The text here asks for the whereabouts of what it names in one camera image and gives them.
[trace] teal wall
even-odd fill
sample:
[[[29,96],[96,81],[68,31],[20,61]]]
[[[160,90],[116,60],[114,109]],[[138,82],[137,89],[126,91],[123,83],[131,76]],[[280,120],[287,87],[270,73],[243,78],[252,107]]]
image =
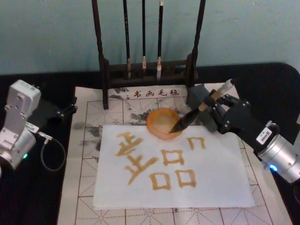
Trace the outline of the teal wall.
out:
[[[127,0],[133,62],[142,60],[142,0]],[[122,0],[98,0],[104,54],[126,63]],[[165,0],[162,60],[191,52],[199,0]],[[146,0],[156,61],[158,0]],[[299,0],[207,0],[198,65],[280,61],[300,71]],[[0,74],[98,70],[90,0],[0,0]]]

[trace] chinese character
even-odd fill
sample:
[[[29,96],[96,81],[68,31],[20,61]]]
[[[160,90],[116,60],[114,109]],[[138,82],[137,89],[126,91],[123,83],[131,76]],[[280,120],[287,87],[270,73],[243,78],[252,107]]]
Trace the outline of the chinese character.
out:
[[[135,97],[137,97],[137,98],[140,97],[140,96],[141,96],[140,92],[141,92],[140,90],[137,90],[137,91],[135,92]]]
[[[175,170],[177,179],[178,179],[178,184],[179,187],[183,187],[183,186],[192,186],[192,187],[196,187],[197,183],[196,183],[196,179],[195,179],[195,173],[194,170]],[[190,182],[183,182],[180,176],[180,173],[188,173],[189,177],[191,179]]]
[[[155,164],[158,161],[158,158],[153,157],[149,159],[144,165],[141,165],[141,159],[143,156],[139,155],[137,158],[133,158],[132,156],[127,156],[127,158],[131,161],[132,165],[137,167],[137,170],[133,170],[130,166],[125,166],[126,170],[129,170],[132,173],[130,180],[128,181],[128,185],[130,185],[135,178],[144,170],[146,170],[149,166]]]
[[[166,95],[167,95],[167,94],[164,93],[164,90],[163,90],[163,89],[160,90],[158,94],[159,94],[159,95],[162,95],[162,96],[166,96]]]
[[[148,97],[148,96],[150,96],[150,95],[152,95],[152,96],[153,96],[153,95],[154,95],[154,93],[153,93],[152,91],[150,91],[150,90],[149,90],[149,91],[147,92],[146,96]]]
[[[171,94],[171,95],[179,95],[179,93],[177,92],[176,89],[172,89],[172,90],[170,91],[170,94]]]
[[[129,155],[131,152],[135,151],[135,149],[131,149],[134,146],[137,146],[139,143],[143,141],[142,138],[137,138],[134,142],[132,140],[135,138],[134,135],[130,135],[130,132],[125,132],[118,134],[117,137],[124,137],[125,141],[127,142],[128,145],[125,145],[124,142],[120,143],[120,151],[116,154],[116,156],[124,156],[124,155]]]
[[[158,181],[156,179],[157,175],[161,175],[161,176],[164,177],[164,179],[166,181],[165,185],[158,186]],[[151,182],[152,182],[153,190],[159,190],[159,189],[171,190],[170,176],[167,173],[165,173],[165,172],[154,172],[154,173],[151,173],[149,175],[149,177],[150,177]]]
[[[206,149],[203,137],[187,137],[187,140],[188,140],[189,146],[191,147],[191,150],[194,150],[194,143],[192,142],[192,139],[200,140],[201,148]]]
[[[170,154],[177,153],[178,159],[168,160],[167,153],[170,153]],[[184,158],[182,157],[182,150],[173,150],[173,151],[161,150],[161,154],[163,154],[165,166],[167,166],[169,164],[175,164],[175,163],[180,163],[180,165],[184,165]]]

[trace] calligraphy paper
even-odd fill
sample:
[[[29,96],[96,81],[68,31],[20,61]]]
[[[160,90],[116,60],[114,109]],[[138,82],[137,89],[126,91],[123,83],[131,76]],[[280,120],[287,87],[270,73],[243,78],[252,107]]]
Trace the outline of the calligraphy paper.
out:
[[[163,141],[146,126],[104,125],[95,209],[254,205],[235,134],[189,126]]]

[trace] blue led light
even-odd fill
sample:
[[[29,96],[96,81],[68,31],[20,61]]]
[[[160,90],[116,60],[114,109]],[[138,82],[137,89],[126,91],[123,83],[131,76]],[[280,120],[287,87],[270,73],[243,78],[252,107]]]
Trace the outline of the blue led light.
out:
[[[272,165],[272,164],[270,165],[270,169],[273,170],[273,171],[275,171],[275,172],[277,171],[277,167],[274,166],[274,165]]]

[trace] white paper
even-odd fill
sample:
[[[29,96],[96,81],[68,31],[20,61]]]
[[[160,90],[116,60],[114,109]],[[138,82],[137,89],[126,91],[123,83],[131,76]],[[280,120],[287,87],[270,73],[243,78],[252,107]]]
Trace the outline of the white paper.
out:
[[[133,158],[143,155],[141,164],[152,157],[158,161],[140,173],[128,185],[132,173],[125,169],[132,165],[127,156],[116,156],[124,137],[117,134],[130,132],[143,141],[130,153]],[[206,149],[200,140],[189,137],[203,137]],[[182,150],[184,164],[163,164],[161,150]],[[175,159],[178,154],[167,154]],[[179,187],[175,170],[193,170],[196,187]],[[163,172],[170,176],[171,190],[153,190],[149,177],[151,173]],[[190,181],[188,173],[182,179]],[[158,176],[158,185],[165,184],[163,176]],[[162,141],[153,136],[145,126],[104,125],[99,154],[97,179],[93,198],[95,209],[134,209],[134,208],[189,208],[189,207],[252,207],[251,194],[246,170],[241,157],[237,137],[227,133],[210,133],[202,126],[189,126],[180,136],[171,141]]]

